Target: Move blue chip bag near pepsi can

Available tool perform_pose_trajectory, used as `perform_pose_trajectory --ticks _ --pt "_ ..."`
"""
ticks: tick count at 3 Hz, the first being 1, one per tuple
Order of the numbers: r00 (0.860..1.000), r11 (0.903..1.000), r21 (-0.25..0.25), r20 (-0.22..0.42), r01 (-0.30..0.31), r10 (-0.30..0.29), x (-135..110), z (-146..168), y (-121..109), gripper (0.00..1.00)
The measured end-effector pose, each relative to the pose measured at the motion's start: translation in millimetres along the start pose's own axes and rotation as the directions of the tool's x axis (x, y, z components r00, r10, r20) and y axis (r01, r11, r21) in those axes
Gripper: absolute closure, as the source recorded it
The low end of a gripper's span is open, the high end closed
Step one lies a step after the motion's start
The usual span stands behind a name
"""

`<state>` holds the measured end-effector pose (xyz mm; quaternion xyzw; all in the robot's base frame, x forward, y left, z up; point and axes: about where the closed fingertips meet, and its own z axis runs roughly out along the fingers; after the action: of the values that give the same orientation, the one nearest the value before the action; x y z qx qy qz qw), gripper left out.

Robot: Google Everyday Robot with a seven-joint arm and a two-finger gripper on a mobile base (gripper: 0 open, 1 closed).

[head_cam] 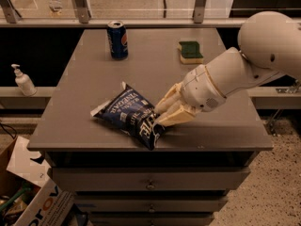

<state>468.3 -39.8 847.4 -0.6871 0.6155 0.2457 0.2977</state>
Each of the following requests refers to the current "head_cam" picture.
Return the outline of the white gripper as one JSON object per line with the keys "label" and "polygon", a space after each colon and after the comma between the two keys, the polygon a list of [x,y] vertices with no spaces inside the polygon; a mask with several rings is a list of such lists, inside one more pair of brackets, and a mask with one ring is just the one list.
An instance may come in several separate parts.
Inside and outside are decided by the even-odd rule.
{"label": "white gripper", "polygon": [[[182,105],[182,97],[188,105]],[[154,112],[160,115],[155,123],[164,127],[186,123],[193,120],[198,111],[213,111],[226,100],[227,97],[215,84],[208,67],[199,65],[185,76],[182,83],[173,85],[155,106]]]}

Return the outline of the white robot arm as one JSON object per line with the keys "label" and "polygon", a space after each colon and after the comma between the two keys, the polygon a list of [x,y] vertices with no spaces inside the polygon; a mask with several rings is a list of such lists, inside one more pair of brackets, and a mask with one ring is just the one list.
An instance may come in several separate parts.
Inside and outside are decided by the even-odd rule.
{"label": "white robot arm", "polygon": [[239,30],[238,44],[172,86],[154,108],[155,122],[165,127],[188,122],[242,89],[283,75],[301,78],[301,28],[290,17],[273,11],[251,16]]}

